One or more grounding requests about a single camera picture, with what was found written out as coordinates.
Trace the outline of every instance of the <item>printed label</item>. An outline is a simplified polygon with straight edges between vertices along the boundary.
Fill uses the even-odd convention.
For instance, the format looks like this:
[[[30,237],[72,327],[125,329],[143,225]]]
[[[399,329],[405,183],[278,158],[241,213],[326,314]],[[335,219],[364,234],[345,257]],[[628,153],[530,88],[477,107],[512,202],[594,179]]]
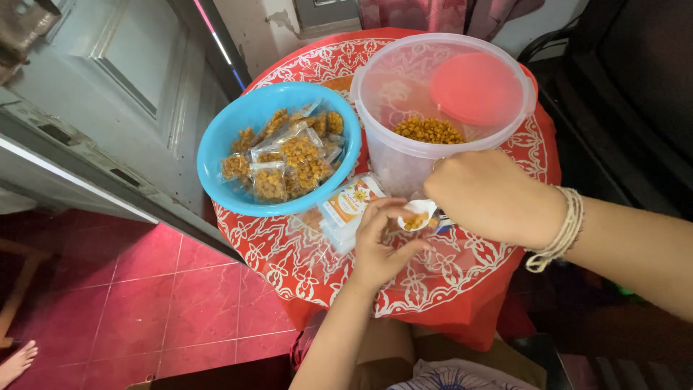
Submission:
[[[362,214],[371,201],[384,196],[378,184],[366,177],[358,179],[322,205],[339,227],[343,228],[348,222]]]

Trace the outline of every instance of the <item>pink curtain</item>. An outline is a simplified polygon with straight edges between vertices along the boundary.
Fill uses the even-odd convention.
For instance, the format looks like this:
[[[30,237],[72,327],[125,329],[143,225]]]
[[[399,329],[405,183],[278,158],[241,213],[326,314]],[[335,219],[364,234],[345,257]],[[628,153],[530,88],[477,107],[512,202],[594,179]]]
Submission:
[[[400,27],[492,40],[545,0],[358,0],[363,28]]]

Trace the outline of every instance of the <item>blue plastic bowl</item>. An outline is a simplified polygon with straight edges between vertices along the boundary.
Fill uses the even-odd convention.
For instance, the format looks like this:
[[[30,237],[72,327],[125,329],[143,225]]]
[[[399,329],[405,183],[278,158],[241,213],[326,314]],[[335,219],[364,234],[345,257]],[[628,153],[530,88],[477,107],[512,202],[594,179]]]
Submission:
[[[323,98],[321,108],[337,111],[344,118],[346,155],[342,165],[323,185],[301,198],[278,205],[257,203],[244,191],[231,189],[233,183],[222,183],[219,161],[228,157],[238,132],[251,126],[256,132],[280,108],[301,108]],[[198,149],[198,176],[210,198],[232,212],[253,217],[296,214],[325,201],[347,177],[361,148],[361,127],[351,105],[338,93],[318,84],[291,81],[272,84],[239,97],[214,118],[202,136]]]

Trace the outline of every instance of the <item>pink plastic lid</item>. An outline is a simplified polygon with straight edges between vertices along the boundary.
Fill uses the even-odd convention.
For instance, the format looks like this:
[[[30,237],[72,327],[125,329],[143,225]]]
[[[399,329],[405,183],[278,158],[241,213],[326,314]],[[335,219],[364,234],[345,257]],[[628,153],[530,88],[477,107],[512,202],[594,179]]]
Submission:
[[[508,124],[523,104],[522,85],[513,69],[480,52],[443,62],[431,78],[430,95],[447,115],[478,126]]]

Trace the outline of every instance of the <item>bracelet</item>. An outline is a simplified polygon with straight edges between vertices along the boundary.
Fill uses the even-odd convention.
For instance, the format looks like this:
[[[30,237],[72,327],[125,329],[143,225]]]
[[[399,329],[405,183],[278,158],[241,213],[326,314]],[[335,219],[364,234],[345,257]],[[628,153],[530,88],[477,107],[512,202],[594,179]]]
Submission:
[[[559,190],[563,196],[565,196],[568,202],[568,213],[565,216],[565,221],[563,221],[558,235],[551,241],[551,244],[541,250],[531,248],[525,249],[526,251],[535,253],[525,264],[525,268],[534,273],[544,271],[546,266],[551,264],[552,260],[562,257],[565,255],[565,252],[568,252],[568,250],[572,248],[572,245],[576,242],[577,236],[581,231],[582,220],[585,214],[582,196],[580,196],[577,191],[572,188],[563,188],[557,185],[552,187]]]

